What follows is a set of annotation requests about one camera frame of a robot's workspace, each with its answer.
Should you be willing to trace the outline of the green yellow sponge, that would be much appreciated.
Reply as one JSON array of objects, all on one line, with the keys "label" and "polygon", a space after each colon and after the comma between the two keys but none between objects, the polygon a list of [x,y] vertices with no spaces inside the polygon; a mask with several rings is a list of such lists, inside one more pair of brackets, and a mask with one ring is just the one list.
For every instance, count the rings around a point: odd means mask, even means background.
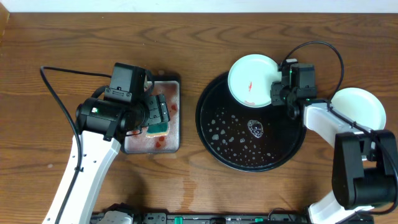
[{"label": "green yellow sponge", "polygon": [[147,128],[146,137],[155,138],[166,136],[169,133],[169,124],[167,122],[155,124]]}]

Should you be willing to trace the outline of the light blue top plate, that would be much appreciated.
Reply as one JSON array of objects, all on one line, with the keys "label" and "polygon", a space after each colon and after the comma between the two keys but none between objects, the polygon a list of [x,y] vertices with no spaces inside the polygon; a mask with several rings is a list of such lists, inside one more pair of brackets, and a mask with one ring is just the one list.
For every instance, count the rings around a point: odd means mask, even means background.
[{"label": "light blue top plate", "polygon": [[228,73],[228,88],[243,106],[262,108],[271,104],[271,86],[281,81],[278,64],[265,55],[250,54],[238,59]]}]

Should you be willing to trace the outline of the light blue plate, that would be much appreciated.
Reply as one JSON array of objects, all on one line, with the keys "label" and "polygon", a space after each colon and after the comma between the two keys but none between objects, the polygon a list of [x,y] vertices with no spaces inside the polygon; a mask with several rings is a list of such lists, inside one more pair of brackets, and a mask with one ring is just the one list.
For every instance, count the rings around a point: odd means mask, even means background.
[{"label": "light blue plate", "polygon": [[262,108],[271,104],[271,86],[281,81],[278,64],[265,55],[250,54],[238,59],[228,73],[228,88],[243,106]]},{"label": "light blue plate", "polygon": [[344,88],[339,90],[331,100],[339,112],[362,126],[373,130],[384,129],[386,112],[372,93],[361,88]]}]

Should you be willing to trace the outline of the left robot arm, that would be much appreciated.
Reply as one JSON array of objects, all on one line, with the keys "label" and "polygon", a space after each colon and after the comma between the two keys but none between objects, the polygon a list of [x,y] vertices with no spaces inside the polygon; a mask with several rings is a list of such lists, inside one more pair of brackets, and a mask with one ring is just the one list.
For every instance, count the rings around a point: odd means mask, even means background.
[{"label": "left robot arm", "polygon": [[164,95],[137,102],[89,98],[76,111],[72,151],[44,223],[88,223],[104,177],[130,131],[173,120]]}]

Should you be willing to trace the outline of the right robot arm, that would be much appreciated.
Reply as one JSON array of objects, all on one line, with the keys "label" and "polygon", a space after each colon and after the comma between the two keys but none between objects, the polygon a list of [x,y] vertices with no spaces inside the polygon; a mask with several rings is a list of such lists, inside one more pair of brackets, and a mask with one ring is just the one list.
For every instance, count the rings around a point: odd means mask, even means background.
[{"label": "right robot arm", "polygon": [[388,130],[372,130],[316,98],[314,86],[273,82],[271,103],[334,148],[332,191],[307,208],[310,223],[346,223],[397,208],[397,144]]}]

